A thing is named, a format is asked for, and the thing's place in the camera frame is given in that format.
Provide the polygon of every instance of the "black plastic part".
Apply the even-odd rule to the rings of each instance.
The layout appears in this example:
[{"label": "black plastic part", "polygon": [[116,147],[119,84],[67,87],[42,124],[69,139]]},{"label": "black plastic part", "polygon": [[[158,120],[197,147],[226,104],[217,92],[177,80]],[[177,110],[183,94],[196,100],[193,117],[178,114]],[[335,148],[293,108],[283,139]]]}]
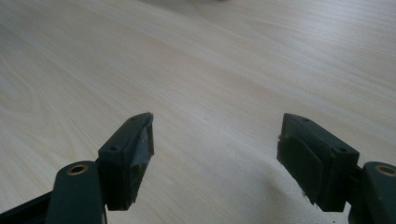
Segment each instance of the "black plastic part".
[{"label": "black plastic part", "polygon": [[361,188],[377,224],[396,224],[396,167],[371,161],[364,164]]},{"label": "black plastic part", "polygon": [[359,152],[310,119],[285,114],[276,158],[322,211],[342,212]]},{"label": "black plastic part", "polygon": [[348,216],[350,224],[374,224],[373,218],[370,214],[370,209],[363,196],[361,189],[362,170],[359,166],[356,167],[355,172],[349,177],[347,181],[349,193],[347,201],[351,208]]},{"label": "black plastic part", "polygon": [[153,116],[134,116],[99,149],[96,161],[108,210],[128,210],[135,202],[143,175],[154,154]]},{"label": "black plastic part", "polygon": [[106,223],[97,164],[79,161],[56,175],[46,224]]},{"label": "black plastic part", "polygon": [[23,203],[0,215],[1,224],[42,224],[46,220],[51,192]]}]

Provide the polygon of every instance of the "screw hole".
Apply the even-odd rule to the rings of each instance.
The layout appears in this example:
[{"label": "screw hole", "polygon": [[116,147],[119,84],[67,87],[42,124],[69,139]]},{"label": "screw hole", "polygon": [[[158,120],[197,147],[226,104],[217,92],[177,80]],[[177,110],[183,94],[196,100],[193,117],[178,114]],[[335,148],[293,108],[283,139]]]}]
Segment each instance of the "screw hole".
[{"label": "screw hole", "polygon": [[390,176],[395,176],[396,177],[396,170],[393,169],[392,167],[385,166],[385,165],[377,165],[375,169],[383,174],[383,175],[390,175]]},{"label": "screw hole", "polygon": [[67,171],[68,175],[80,175],[88,170],[88,166],[85,164],[75,165]]}]

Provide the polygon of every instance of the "table surface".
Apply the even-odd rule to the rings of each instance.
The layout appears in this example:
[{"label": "table surface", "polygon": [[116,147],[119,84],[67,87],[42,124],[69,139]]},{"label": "table surface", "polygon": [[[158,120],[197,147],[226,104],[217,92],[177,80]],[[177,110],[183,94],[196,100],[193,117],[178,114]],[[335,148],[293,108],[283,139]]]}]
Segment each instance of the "table surface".
[{"label": "table surface", "polygon": [[276,160],[284,113],[396,162],[396,2],[3,0],[0,212],[154,114],[136,204],[109,223],[347,223]]}]

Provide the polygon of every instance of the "light wood grain surface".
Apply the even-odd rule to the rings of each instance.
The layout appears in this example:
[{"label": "light wood grain surface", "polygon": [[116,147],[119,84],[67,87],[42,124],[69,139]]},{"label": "light wood grain surface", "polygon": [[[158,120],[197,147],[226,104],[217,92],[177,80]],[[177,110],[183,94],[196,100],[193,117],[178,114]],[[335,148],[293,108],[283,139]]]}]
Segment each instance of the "light wood grain surface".
[{"label": "light wood grain surface", "polygon": [[109,223],[347,223],[276,161],[284,113],[396,163],[396,2],[0,1],[0,212],[154,114],[136,204]]}]

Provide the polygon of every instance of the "wood grain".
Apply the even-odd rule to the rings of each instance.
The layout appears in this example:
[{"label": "wood grain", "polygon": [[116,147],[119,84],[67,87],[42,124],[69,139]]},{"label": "wood grain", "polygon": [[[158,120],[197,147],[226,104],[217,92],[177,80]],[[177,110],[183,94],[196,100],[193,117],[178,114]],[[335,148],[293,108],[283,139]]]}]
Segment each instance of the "wood grain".
[{"label": "wood grain", "polygon": [[396,3],[3,0],[0,212],[154,113],[137,203],[109,223],[347,223],[276,161],[283,113],[396,161]]}]

